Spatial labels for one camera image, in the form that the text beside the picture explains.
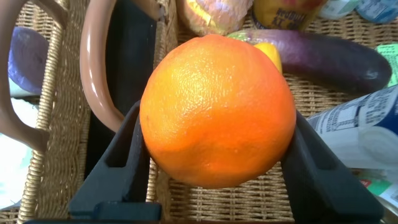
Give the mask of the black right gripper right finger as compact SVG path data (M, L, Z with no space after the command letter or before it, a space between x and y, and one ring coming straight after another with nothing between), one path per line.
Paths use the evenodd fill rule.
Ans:
M381 203L300 113L281 167L296 223L379 223L382 219Z

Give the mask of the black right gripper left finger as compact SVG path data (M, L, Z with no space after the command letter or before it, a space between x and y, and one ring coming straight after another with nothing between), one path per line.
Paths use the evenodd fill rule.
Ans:
M94 215L98 205L107 202L146 201L150 156L143 140L139 107L137 101L70 200L70 215Z

